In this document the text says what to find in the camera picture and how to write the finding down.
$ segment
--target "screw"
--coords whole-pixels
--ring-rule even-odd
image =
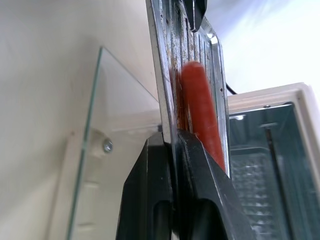
[[[113,144],[112,144],[112,141],[110,138],[106,138],[104,141],[103,141],[103,151],[108,154],[108,153],[111,153],[112,152],[112,149],[113,149]]]

